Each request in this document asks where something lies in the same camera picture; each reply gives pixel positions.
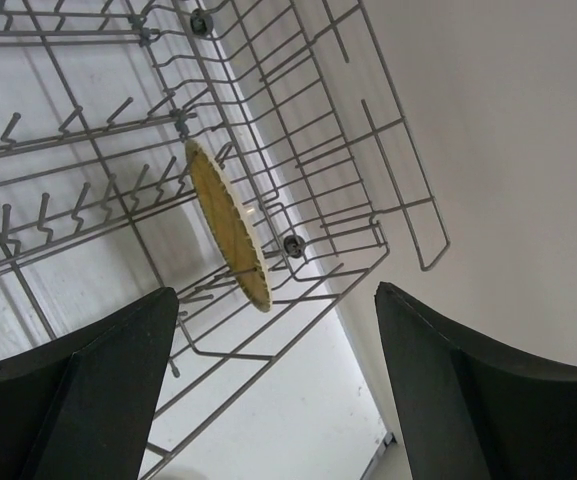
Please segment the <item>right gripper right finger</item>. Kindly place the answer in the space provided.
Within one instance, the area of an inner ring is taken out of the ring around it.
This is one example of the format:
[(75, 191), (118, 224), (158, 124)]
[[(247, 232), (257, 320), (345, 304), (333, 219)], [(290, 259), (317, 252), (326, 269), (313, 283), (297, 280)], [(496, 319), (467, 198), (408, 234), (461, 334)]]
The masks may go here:
[(577, 366), (506, 345), (391, 283), (375, 294), (416, 479), (577, 479)]

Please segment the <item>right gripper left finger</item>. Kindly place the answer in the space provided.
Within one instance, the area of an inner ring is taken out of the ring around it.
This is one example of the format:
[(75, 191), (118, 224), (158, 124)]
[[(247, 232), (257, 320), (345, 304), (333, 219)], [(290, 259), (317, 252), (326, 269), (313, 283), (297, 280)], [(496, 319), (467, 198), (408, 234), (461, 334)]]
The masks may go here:
[(0, 479), (136, 479), (177, 322), (159, 288), (0, 360)]

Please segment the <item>yellow woven plate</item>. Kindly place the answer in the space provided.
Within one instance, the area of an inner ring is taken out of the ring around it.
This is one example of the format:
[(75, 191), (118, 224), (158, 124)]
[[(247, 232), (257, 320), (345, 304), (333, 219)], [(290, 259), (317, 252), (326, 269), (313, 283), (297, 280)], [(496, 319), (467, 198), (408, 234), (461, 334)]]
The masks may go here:
[(263, 313), (273, 305), (260, 240), (232, 182), (199, 142), (184, 144), (188, 174), (208, 228), (236, 282)]

